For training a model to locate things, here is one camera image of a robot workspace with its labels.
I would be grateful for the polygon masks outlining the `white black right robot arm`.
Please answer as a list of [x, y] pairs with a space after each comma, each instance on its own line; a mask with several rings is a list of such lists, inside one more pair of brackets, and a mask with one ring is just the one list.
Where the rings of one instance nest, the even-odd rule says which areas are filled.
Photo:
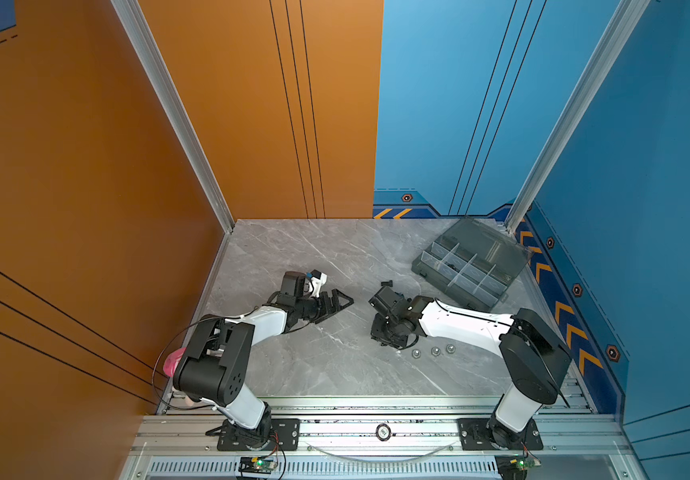
[[371, 337], [383, 346], [405, 350], [422, 337], [444, 338], [503, 359], [511, 383], [490, 418], [458, 422], [465, 449], [542, 448], [534, 416], [563, 396], [572, 356], [566, 342], [535, 311], [479, 312], [433, 297], [407, 298], [388, 285], [369, 304], [376, 310]]

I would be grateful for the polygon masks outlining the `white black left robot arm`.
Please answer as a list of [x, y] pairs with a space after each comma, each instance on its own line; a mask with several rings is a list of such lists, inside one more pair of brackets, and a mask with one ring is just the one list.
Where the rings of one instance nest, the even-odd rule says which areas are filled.
[[173, 388], [194, 402], [211, 405], [225, 417], [223, 425], [208, 435], [261, 449], [271, 441], [272, 413], [269, 404], [245, 385], [252, 347], [294, 332], [300, 321], [318, 324], [354, 303], [338, 289], [297, 297], [277, 292], [268, 303], [241, 318], [206, 315], [171, 374]]

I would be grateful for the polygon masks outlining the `clear grey compartment organizer box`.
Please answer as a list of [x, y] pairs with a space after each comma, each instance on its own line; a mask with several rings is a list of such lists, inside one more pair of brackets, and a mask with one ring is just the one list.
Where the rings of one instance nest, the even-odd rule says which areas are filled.
[[412, 271], [460, 306], [490, 312], [531, 257], [496, 220], [465, 217], [420, 253]]

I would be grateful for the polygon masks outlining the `pink object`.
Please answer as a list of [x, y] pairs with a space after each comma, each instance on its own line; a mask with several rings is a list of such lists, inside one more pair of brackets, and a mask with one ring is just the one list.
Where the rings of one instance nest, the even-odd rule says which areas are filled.
[[165, 375], [167, 375], [170, 378], [174, 377], [177, 367], [181, 362], [185, 352], [186, 348], [182, 347], [173, 351], [167, 356], [163, 365], [163, 372]]

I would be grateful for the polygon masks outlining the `green circuit board left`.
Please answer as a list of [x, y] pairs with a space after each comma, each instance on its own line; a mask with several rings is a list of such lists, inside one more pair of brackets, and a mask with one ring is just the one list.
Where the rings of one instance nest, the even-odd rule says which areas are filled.
[[242, 457], [239, 462], [240, 476], [271, 475], [278, 468], [278, 462], [266, 457]]

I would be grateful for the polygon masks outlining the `green circuit board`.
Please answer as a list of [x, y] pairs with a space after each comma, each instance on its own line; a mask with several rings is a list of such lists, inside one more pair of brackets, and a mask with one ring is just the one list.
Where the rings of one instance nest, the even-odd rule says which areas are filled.
[[542, 462], [530, 457], [496, 457], [497, 470], [503, 480], [526, 480], [528, 473], [542, 466]]
[[278, 468], [278, 462], [266, 457], [242, 457], [239, 462], [240, 476], [271, 475]]

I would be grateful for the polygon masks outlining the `green circuit board right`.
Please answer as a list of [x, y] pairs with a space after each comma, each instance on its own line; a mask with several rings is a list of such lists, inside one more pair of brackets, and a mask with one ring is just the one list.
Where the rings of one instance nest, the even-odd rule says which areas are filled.
[[497, 470], [503, 480], [526, 480], [528, 473], [542, 466], [542, 462], [530, 457], [496, 457]]

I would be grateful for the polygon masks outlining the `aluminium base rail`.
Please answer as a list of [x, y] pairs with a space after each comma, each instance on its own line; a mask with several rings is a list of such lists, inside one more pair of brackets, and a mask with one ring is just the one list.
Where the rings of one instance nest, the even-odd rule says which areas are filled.
[[[502, 479], [496, 457], [536, 457], [527, 479], [642, 479], [645, 471], [611, 415], [584, 396], [534, 419], [540, 450], [465, 449], [460, 420], [488, 420], [493, 397], [273, 397], [271, 441], [249, 449], [207, 432], [222, 416], [204, 411], [146, 417], [125, 479]], [[242, 457], [278, 462], [271, 475], [240, 476]]]

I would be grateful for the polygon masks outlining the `aluminium frame post left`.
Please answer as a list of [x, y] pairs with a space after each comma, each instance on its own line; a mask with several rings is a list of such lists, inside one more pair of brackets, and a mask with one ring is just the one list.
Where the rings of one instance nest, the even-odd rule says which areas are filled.
[[112, 0], [111, 4], [215, 216], [223, 231], [232, 234], [235, 220], [140, 3]]

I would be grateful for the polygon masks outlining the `aluminium frame post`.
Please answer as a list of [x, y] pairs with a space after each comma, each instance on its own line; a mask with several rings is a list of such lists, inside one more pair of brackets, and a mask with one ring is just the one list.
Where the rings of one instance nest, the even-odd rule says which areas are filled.
[[617, 5], [506, 217], [508, 234], [513, 235], [525, 218], [649, 4], [649, 0], [623, 0]]
[[111, 4], [215, 216], [223, 231], [232, 234], [235, 220], [140, 3], [112, 0]]

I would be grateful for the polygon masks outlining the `aluminium frame post right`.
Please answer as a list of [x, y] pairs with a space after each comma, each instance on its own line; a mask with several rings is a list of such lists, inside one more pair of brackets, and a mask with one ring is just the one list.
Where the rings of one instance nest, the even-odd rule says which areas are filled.
[[623, 0], [617, 5], [506, 217], [508, 234], [513, 235], [525, 218], [649, 4], [649, 0]]

